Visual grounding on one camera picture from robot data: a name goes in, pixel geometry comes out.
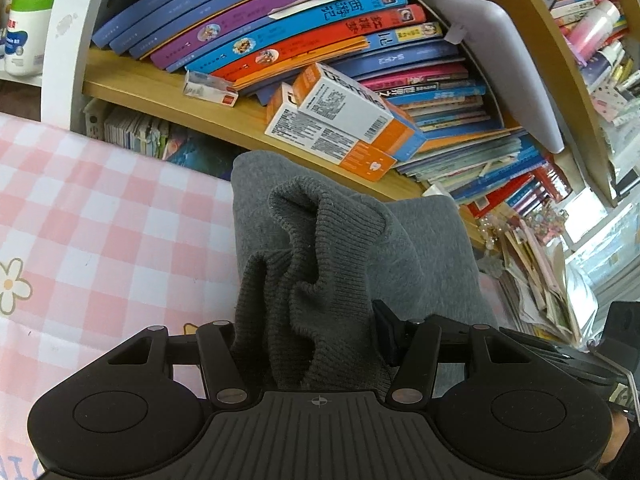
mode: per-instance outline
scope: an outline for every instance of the round pad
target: round pad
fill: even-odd
[[[42,465],[108,478],[140,474],[184,450],[204,424],[200,401],[167,378],[145,379],[109,380],[117,390],[105,391],[70,380],[41,397],[28,430]]]
[[[129,392],[101,392],[81,400],[76,422],[95,433],[117,433],[133,428],[146,417],[146,400]]]
[[[507,428],[527,433],[552,430],[566,417],[564,404],[556,397],[532,390],[517,390],[496,397],[491,411]]]
[[[499,476],[561,476],[593,463],[604,450],[609,410],[577,381],[562,384],[560,377],[560,384],[550,382],[542,391],[532,389],[534,381],[518,389],[506,370],[474,379],[440,399],[436,425],[478,467]]]

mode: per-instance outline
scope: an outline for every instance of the purple book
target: purple book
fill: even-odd
[[[158,68],[165,69],[176,61],[188,56],[215,38],[233,32],[236,28],[254,22],[286,7],[306,2],[307,0],[249,0],[223,12],[197,27],[188,30],[174,40],[156,50],[151,60]]]

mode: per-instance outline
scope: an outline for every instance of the pink gingham bedsheet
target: pink gingham bedsheet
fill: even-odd
[[[0,264],[0,480],[31,480],[41,394],[146,326],[233,319],[231,186],[0,114]]]

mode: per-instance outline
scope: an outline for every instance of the white flower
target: white flower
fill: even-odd
[[[8,316],[15,310],[15,300],[28,300],[33,289],[20,279],[24,263],[14,258],[6,267],[0,264],[0,312]]]

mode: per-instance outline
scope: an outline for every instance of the orange and white box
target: orange and white box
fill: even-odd
[[[396,160],[328,124],[298,110],[291,85],[283,83],[267,106],[268,136],[297,146],[337,164],[370,182],[376,182]]]
[[[395,153],[416,131],[402,110],[322,63],[302,71],[293,93],[303,114],[385,153]]]

